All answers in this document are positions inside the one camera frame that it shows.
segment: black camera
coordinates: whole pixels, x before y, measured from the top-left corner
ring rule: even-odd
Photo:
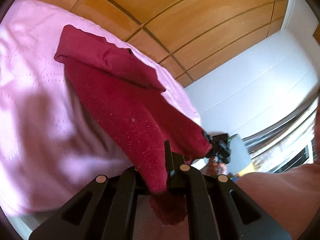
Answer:
[[[230,163],[231,161],[231,151],[230,151],[230,137],[227,133],[218,134],[214,136],[208,135],[204,132],[204,136],[206,136],[209,142],[212,145],[212,149],[210,152],[206,154],[207,158],[217,157],[218,162],[223,162],[225,164]]]

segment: black bracket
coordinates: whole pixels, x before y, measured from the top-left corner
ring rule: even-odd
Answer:
[[[165,142],[168,190],[185,195],[190,240],[290,240],[227,176],[203,176]],[[131,240],[138,195],[149,191],[134,167],[100,175],[32,232],[30,240]]]

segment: pink bedsheet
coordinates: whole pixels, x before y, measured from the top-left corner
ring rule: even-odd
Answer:
[[[0,206],[7,215],[55,209],[95,176],[132,166],[82,109],[64,65],[53,59],[67,24],[131,48],[156,70],[167,102],[200,124],[180,84],[136,48],[64,9],[16,0],[0,24]]]

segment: hand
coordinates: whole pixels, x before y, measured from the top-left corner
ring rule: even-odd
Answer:
[[[221,168],[220,174],[227,174],[227,166],[224,163],[217,163],[214,161],[214,157],[209,159],[209,162],[200,171],[203,175],[216,176],[219,174],[219,168]]]

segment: red towel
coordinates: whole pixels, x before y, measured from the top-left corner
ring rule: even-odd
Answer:
[[[169,105],[156,71],[130,49],[71,25],[63,28],[54,59],[65,64],[84,107],[122,148],[153,194],[166,191],[164,141],[186,160],[211,149],[203,129]]]

